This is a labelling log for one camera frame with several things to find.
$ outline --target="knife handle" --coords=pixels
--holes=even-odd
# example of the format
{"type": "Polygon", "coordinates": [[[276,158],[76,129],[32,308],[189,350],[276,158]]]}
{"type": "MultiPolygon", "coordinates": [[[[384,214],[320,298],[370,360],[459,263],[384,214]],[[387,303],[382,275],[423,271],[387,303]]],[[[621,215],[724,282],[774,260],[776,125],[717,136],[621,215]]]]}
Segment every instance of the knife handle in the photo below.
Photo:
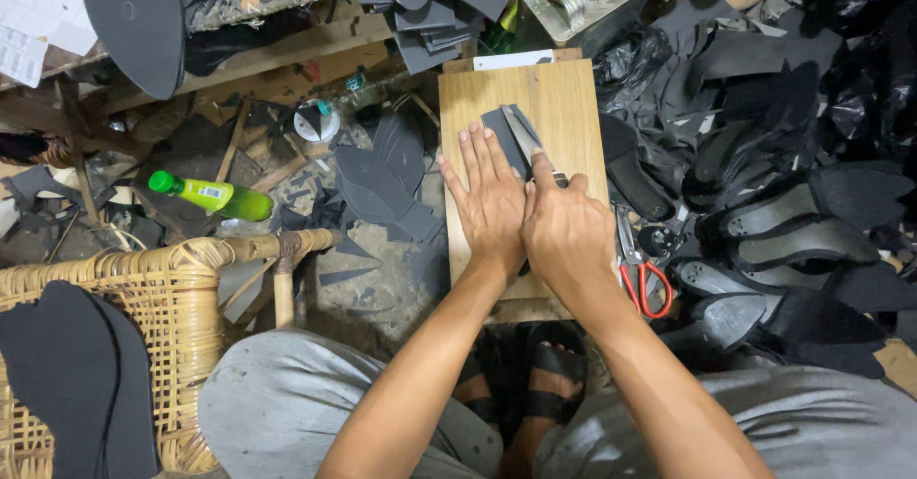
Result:
{"type": "Polygon", "coordinates": [[[554,182],[557,184],[557,187],[561,189],[566,189],[570,185],[570,180],[567,180],[567,175],[563,173],[562,170],[555,170],[551,172],[554,175],[554,182]]]}

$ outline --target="gray shorts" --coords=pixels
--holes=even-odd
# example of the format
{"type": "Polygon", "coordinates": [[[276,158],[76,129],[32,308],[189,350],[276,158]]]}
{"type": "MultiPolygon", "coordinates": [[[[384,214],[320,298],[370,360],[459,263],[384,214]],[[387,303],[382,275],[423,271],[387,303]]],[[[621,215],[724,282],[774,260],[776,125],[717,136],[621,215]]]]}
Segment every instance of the gray shorts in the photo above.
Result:
{"type": "MultiPolygon", "coordinates": [[[[273,330],[223,356],[198,417],[233,479],[300,479],[385,365],[310,332],[273,330]]],[[[917,477],[917,403],[885,384],[786,366],[699,377],[780,478],[917,477]]],[[[493,477],[500,436],[450,400],[413,477],[493,477]]],[[[544,436],[535,478],[658,477],[617,394],[588,397],[544,436]]]]}

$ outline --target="red-handled scissors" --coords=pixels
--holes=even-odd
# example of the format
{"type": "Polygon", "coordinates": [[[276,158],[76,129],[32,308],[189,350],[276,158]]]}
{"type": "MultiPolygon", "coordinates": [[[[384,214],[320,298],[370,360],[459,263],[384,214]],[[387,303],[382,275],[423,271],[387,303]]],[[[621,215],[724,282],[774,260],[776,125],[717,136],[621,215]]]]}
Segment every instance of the red-handled scissors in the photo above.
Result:
{"type": "Polygon", "coordinates": [[[615,214],[618,218],[618,238],[621,239],[621,249],[624,250],[624,262],[618,268],[621,272],[621,280],[625,283],[627,294],[630,295],[631,301],[636,305],[637,314],[642,314],[651,319],[660,319],[669,313],[672,307],[672,285],[666,274],[656,267],[652,262],[643,262],[640,252],[636,250],[634,243],[634,234],[631,232],[630,221],[627,219],[627,209],[621,205],[615,205],[615,214]],[[636,265],[637,281],[639,286],[639,295],[631,283],[630,276],[627,274],[627,265],[636,265]],[[655,313],[649,310],[647,306],[647,270],[659,277],[662,286],[666,288],[666,301],[662,308],[655,313]]]}

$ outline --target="knife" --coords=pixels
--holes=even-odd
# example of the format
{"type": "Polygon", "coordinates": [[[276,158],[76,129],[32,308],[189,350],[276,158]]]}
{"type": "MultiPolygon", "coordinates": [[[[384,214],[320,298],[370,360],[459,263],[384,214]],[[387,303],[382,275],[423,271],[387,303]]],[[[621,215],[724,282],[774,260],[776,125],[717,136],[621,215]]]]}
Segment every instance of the knife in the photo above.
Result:
{"type": "MultiPolygon", "coordinates": [[[[503,111],[503,116],[506,117],[506,122],[510,126],[510,131],[512,132],[513,138],[516,140],[516,144],[519,145],[522,154],[525,155],[525,160],[528,162],[528,168],[532,169],[532,150],[535,148],[544,149],[544,146],[541,144],[541,139],[538,138],[537,133],[532,133],[525,127],[526,125],[532,126],[532,123],[528,122],[528,119],[526,119],[526,123],[523,124],[508,105],[500,105],[500,110],[503,111]]],[[[554,181],[557,186],[561,189],[566,189],[569,185],[567,175],[564,174],[563,171],[556,170],[554,164],[551,163],[551,159],[548,159],[547,163],[551,166],[551,174],[554,175],[554,181]]]]}

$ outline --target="wicker chair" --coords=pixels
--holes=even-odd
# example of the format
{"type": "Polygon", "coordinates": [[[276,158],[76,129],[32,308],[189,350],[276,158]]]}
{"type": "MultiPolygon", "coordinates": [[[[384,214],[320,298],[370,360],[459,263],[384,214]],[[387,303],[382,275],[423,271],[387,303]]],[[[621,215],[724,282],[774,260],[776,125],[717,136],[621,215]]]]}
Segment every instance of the wicker chair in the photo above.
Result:
{"type": "MultiPolygon", "coordinates": [[[[304,255],[335,242],[331,231],[303,230],[280,236],[190,239],[158,250],[17,266],[0,271],[0,311],[36,301],[52,280],[69,281],[123,309],[147,343],[162,467],[168,472],[204,473],[219,464],[197,421],[201,387],[223,353],[218,268],[304,255]]],[[[17,402],[0,359],[0,478],[51,479],[53,453],[54,437],[17,402]]]]}

